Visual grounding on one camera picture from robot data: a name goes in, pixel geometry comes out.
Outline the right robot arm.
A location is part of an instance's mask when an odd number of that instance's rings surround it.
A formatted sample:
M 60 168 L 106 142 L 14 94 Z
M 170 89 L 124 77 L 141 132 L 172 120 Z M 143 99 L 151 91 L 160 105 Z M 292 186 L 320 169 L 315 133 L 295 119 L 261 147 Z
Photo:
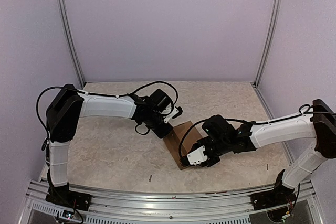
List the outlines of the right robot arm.
M 270 144 L 311 138 L 312 143 L 278 175 L 268 194 L 273 205 L 281 204 L 323 162 L 335 158 L 335 113 L 321 99 L 306 107 L 307 110 L 299 108 L 298 113 L 287 117 L 246 122 L 237 129 L 221 115 L 212 116 L 202 125 L 208 136 L 199 141 L 199 164 L 210 167 L 229 152 L 252 152 Z

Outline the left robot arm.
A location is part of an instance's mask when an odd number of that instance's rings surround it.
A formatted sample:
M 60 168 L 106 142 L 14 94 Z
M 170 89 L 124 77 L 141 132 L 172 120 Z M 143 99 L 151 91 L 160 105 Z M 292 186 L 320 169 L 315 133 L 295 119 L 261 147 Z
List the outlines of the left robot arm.
M 150 96 L 135 92 L 113 95 L 77 90 L 72 84 L 61 87 L 46 111 L 48 181 L 53 197 L 66 206 L 73 201 L 67 178 L 68 150 L 80 118 L 110 116 L 144 124 L 158 138 L 173 129 L 169 123 L 182 109 L 161 89 Z

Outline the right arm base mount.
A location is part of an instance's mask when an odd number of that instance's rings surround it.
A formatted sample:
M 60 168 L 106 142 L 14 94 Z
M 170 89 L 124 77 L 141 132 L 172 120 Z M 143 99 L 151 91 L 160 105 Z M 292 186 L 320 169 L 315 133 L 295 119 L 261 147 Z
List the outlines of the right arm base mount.
M 273 190 L 254 193 L 250 196 L 254 211 L 288 204 L 296 200 L 296 195 L 290 193 L 275 193 Z

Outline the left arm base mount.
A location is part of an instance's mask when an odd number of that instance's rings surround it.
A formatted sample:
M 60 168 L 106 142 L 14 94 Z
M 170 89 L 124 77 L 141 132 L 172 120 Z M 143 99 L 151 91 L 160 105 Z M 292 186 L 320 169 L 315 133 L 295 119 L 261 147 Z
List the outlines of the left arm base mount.
M 66 191 L 63 193 L 49 191 L 45 200 L 55 205 L 68 207 L 75 210 L 88 211 L 92 196 L 90 194 L 79 193 L 75 191 Z

